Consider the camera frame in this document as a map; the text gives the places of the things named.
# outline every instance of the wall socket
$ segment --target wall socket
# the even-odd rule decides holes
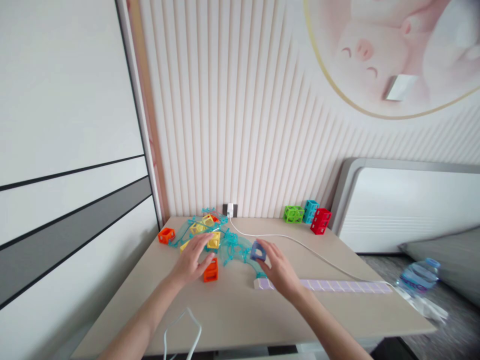
[[[228,215],[228,209],[229,209],[229,204],[223,204],[223,208],[222,208],[221,213],[225,216],[229,216]],[[236,218],[238,210],[239,210],[239,206],[237,204],[233,204],[233,216],[229,216],[229,217]]]

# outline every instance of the white cord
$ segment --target white cord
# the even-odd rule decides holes
[[[193,342],[193,345],[191,346],[190,351],[188,352],[188,355],[186,357],[186,360],[190,360],[192,358],[192,355],[194,354],[195,348],[197,347],[197,344],[200,339],[200,334],[202,333],[202,325],[197,321],[195,318],[194,314],[192,314],[192,310],[190,310],[189,307],[187,307],[183,312],[180,314],[179,317],[176,318],[174,322],[172,322],[170,325],[168,325],[165,329],[165,332],[163,333],[163,360],[167,360],[167,331],[169,330],[169,327],[175,325],[184,315],[187,313],[190,315],[191,319],[193,322],[198,326],[198,334],[196,335],[196,339]],[[170,360],[173,360],[178,354],[173,355]]]
[[[245,236],[251,236],[251,237],[254,237],[254,238],[257,238],[257,237],[265,237],[265,236],[279,236],[279,237],[283,237],[283,238],[287,238],[287,239],[290,239],[294,242],[296,242],[297,244],[303,246],[305,249],[307,249],[308,251],[310,251],[312,254],[314,254],[317,258],[323,260],[324,262],[326,262],[328,265],[330,265],[331,267],[334,267],[335,269],[337,269],[338,271],[344,273],[345,275],[351,277],[352,279],[354,280],[357,280],[357,281],[362,281],[362,282],[369,282],[369,283],[379,283],[379,284],[387,284],[389,286],[392,286],[392,284],[390,284],[389,282],[387,281],[383,281],[383,280],[365,280],[365,279],[362,279],[361,277],[357,277],[355,275],[352,275],[351,273],[349,273],[348,271],[345,271],[343,270],[341,267],[338,267],[337,265],[331,263],[330,261],[328,261],[326,258],[324,258],[322,255],[320,255],[318,252],[312,250],[311,248],[309,248],[307,245],[305,245],[304,243],[298,241],[297,239],[293,238],[293,237],[290,237],[290,236],[287,236],[287,235],[283,235],[283,234],[262,234],[262,235],[252,235],[252,234],[246,234],[244,232],[241,232],[240,230],[237,229],[237,227],[234,225],[233,221],[232,221],[232,218],[230,218],[230,224],[233,226],[233,228],[240,234],[242,235],[245,235]]]

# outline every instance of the red block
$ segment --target red block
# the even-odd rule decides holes
[[[203,282],[209,283],[212,281],[217,281],[218,279],[219,279],[219,264],[218,264],[218,259],[214,257],[211,260],[210,265],[208,265],[205,272],[203,273]]]
[[[161,244],[168,245],[170,240],[175,239],[175,230],[171,229],[169,227],[163,228],[159,233],[158,233],[158,241]]]
[[[311,223],[310,229],[315,235],[323,235],[327,229],[332,213],[327,209],[320,208],[315,212],[315,217]]]

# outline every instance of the bottle cap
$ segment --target bottle cap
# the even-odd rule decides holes
[[[430,265],[430,266],[433,266],[434,268],[439,268],[440,267],[440,263],[436,260],[433,260],[431,257],[427,257],[425,259],[425,262]]]

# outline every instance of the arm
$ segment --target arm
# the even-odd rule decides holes
[[[199,264],[199,256],[212,234],[201,234],[190,240],[177,263],[102,352],[99,360],[141,359],[162,317],[180,290],[202,275],[214,257],[210,253]]]
[[[338,323],[317,300],[312,291],[304,287],[292,265],[274,243],[257,239],[270,259],[271,267],[257,260],[275,288],[301,314],[311,327],[328,357],[332,360],[372,360],[370,355]]]

